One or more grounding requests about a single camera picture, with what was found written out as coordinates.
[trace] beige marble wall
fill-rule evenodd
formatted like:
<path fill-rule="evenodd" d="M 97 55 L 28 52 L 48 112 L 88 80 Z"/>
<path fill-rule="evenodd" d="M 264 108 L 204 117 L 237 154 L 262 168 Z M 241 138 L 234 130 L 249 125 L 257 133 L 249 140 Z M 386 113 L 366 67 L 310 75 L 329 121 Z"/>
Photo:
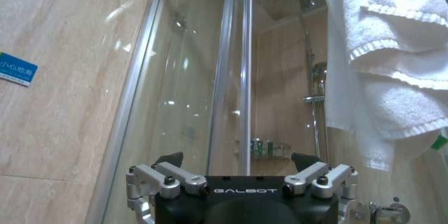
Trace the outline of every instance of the beige marble wall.
<path fill-rule="evenodd" d="M 0 0 L 0 222 L 82 223 L 148 0 Z"/>

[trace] wall tile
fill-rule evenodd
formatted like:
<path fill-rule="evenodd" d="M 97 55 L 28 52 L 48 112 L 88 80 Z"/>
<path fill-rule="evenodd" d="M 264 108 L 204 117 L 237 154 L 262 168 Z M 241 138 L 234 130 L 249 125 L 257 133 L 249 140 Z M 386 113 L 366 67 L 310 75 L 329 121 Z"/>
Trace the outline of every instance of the wall tile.
<path fill-rule="evenodd" d="M 0 51 L 38 65 L 0 80 L 0 174 L 94 182 L 148 0 L 0 0 Z"/>
<path fill-rule="evenodd" d="M 84 222 L 93 184 L 0 176 L 0 222 Z"/>

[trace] blue sign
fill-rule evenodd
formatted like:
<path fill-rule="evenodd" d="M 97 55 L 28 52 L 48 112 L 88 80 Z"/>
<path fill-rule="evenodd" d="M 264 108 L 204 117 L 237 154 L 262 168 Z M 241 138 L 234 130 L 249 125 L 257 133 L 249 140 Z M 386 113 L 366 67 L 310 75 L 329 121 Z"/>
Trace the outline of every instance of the blue sign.
<path fill-rule="evenodd" d="M 0 78 L 28 87 L 36 71 L 37 66 L 34 64 L 0 52 Z"/>

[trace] shower shelf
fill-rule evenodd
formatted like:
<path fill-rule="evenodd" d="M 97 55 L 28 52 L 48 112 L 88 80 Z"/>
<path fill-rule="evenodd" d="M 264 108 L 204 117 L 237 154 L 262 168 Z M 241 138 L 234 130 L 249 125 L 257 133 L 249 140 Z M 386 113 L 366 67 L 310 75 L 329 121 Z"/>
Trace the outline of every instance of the shower shelf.
<path fill-rule="evenodd" d="M 250 141 L 250 160 L 261 161 L 282 161 L 289 160 L 290 158 L 290 145 L 277 141 L 262 141 L 252 140 Z"/>

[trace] shower wall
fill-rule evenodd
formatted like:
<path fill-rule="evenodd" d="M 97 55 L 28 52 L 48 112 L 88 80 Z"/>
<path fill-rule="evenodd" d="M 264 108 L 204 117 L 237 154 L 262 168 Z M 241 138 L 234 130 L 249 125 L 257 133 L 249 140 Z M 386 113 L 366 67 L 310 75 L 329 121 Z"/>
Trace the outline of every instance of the shower wall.
<path fill-rule="evenodd" d="M 0 0 L 0 222 L 82 223 L 148 0 Z"/>
<path fill-rule="evenodd" d="M 326 61 L 326 12 L 305 17 L 314 63 Z M 282 142 L 290 151 L 314 154 L 312 110 L 308 96 L 304 31 L 298 17 L 256 33 L 253 58 L 253 138 Z M 253 161 L 253 174 L 293 174 L 290 153 L 282 159 Z"/>

